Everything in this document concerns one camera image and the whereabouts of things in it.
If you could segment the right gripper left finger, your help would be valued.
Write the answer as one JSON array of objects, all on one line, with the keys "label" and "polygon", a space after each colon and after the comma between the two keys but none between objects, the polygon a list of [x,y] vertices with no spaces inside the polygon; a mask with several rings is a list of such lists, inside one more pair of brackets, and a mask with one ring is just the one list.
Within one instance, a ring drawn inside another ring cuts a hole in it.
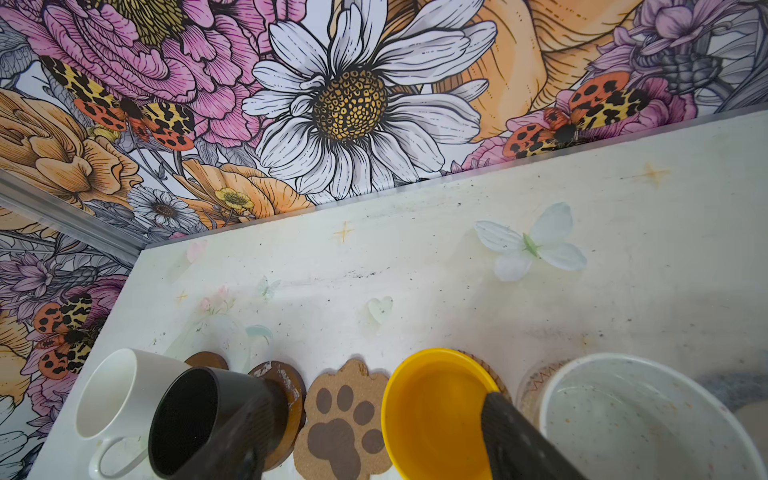
[{"label": "right gripper left finger", "polygon": [[238,413],[172,479],[261,479],[274,420]]}]

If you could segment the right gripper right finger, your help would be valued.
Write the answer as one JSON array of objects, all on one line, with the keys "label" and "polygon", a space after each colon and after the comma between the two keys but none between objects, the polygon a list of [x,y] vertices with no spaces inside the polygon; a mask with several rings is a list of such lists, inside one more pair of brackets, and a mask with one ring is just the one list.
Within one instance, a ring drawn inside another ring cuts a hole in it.
[{"label": "right gripper right finger", "polygon": [[500,392],[485,397],[481,431],[493,480],[586,480]]}]

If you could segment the white patterned round coaster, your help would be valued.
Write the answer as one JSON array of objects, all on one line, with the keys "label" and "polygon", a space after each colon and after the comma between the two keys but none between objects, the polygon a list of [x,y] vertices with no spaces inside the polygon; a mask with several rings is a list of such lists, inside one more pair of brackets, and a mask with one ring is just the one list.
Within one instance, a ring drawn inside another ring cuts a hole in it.
[{"label": "white patterned round coaster", "polygon": [[552,377],[570,359],[542,361],[534,365],[521,381],[514,400],[514,406],[535,427],[539,423],[541,401],[548,383]]}]

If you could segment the cork round coaster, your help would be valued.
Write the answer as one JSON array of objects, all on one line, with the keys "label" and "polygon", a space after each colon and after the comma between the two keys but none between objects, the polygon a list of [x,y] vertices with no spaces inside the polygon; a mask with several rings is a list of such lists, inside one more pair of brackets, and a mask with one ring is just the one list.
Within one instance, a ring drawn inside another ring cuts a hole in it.
[{"label": "cork round coaster", "polygon": [[510,395],[510,392],[509,392],[507,386],[505,385],[505,383],[503,382],[502,378],[495,372],[495,370],[487,362],[483,361],[481,358],[479,358],[479,357],[477,357],[477,356],[475,356],[475,355],[473,355],[473,354],[471,354],[471,353],[469,353],[467,351],[460,350],[460,353],[468,356],[469,358],[474,360],[476,363],[478,363],[490,375],[490,377],[493,379],[493,381],[495,382],[495,384],[498,387],[499,392],[502,394],[502,396],[507,401],[509,401],[510,403],[513,402],[513,399],[512,399],[512,397]]}]

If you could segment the black mug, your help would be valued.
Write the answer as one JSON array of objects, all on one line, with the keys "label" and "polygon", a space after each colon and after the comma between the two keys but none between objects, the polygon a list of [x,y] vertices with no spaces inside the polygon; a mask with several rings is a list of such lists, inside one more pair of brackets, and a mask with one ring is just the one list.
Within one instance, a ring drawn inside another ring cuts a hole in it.
[{"label": "black mug", "polygon": [[155,475],[171,478],[254,397],[275,427],[277,399],[264,380],[211,367],[183,372],[163,395],[149,431],[148,458]]}]

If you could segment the glossy brown round coaster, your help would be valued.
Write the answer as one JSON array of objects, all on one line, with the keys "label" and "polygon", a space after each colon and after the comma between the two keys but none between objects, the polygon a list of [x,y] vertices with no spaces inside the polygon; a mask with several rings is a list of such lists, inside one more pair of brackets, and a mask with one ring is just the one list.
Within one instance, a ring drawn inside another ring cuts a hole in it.
[{"label": "glossy brown round coaster", "polygon": [[275,427],[269,440],[265,470],[279,467],[293,452],[299,432],[306,421],[304,403],[307,389],[299,371],[292,365],[270,360],[254,367],[250,376],[267,383],[277,399]]}]

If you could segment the yellow mug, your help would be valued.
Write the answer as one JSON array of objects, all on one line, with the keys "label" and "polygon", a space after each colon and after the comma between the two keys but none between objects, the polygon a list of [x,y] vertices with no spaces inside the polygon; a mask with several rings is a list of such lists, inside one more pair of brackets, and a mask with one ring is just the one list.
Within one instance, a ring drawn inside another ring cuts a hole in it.
[{"label": "yellow mug", "polygon": [[388,381],[381,424],[404,479],[490,479],[481,429],[485,398],[499,391],[476,360],[452,349],[408,357]]}]

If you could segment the dark brown round coaster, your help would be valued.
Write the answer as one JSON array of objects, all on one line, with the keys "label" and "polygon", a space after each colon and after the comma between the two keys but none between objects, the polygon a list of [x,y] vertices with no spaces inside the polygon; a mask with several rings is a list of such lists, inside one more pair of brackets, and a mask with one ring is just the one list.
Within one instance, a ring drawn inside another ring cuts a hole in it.
[{"label": "dark brown round coaster", "polygon": [[185,363],[191,367],[211,367],[222,370],[228,370],[228,363],[220,354],[202,351],[195,353],[185,360]]}]

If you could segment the white mug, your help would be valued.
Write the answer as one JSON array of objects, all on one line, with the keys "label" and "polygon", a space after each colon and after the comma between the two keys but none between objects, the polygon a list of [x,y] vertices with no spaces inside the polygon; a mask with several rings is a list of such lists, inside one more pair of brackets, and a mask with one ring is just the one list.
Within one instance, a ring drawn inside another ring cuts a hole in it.
[{"label": "white mug", "polygon": [[130,348],[117,350],[100,363],[86,383],[75,417],[82,439],[102,441],[89,462],[91,478],[121,479],[148,457],[143,449],[112,474],[102,467],[106,453],[120,441],[148,437],[163,395],[189,368],[183,361]]},{"label": "white mug", "polygon": [[588,479],[764,479],[734,414],[697,382],[618,353],[571,360],[530,392],[532,423]]}]

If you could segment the grey woven round coaster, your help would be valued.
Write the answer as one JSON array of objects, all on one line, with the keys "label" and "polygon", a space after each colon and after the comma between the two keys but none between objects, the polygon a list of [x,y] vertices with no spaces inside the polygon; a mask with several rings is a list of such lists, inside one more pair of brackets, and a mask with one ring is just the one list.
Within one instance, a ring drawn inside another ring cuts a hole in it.
[{"label": "grey woven round coaster", "polygon": [[745,406],[767,400],[766,373],[712,373],[700,376],[696,381],[733,413]]}]

